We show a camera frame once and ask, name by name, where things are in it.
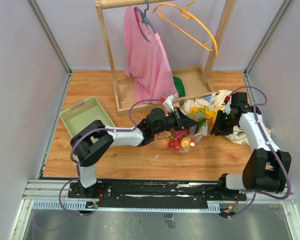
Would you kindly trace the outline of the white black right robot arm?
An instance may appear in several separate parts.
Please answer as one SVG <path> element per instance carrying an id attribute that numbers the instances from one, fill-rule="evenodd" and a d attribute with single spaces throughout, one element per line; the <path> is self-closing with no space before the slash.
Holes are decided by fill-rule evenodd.
<path id="1" fill-rule="evenodd" d="M 252 153 L 242 173 L 225 173 L 219 178 L 217 196 L 228 200 L 235 191 L 243 191 L 277 200 L 287 199 L 291 194 L 288 172 L 292 157 L 289 152 L 280 150 L 272 140 L 259 105 L 250 105 L 245 92 L 232 92 L 224 102 L 226 106 L 217 112 L 211 134 L 228 136 L 234 132 L 234 127 L 239 127 L 243 129 Z"/>

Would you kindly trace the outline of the clear zip top bag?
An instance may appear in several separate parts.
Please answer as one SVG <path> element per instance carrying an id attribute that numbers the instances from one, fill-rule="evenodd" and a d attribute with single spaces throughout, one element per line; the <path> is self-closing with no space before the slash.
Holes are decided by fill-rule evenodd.
<path id="1" fill-rule="evenodd" d="M 208 137 L 213 128 L 212 117 L 198 114 L 186 114 L 197 122 L 184 130 L 170 130 L 159 133 L 154 138 L 154 146 L 159 150 L 176 153 L 190 152 L 203 137 Z"/>

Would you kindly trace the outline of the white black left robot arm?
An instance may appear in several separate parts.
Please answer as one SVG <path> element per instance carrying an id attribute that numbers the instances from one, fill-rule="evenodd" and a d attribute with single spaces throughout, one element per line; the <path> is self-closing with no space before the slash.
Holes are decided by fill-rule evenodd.
<path id="1" fill-rule="evenodd" d="M 188 130 L 197 124 L 179 108 L 167 114 L 161 108 L 154 108 L 133 127 L 110 127 L 101 120 L 94 120 L 70 141 L 70 159 L 77 169 L 78 194 L 92 198 L 98 192 L 93 167 L 110 147 L 143 147 L 153 142 L 160 133 Z"/>

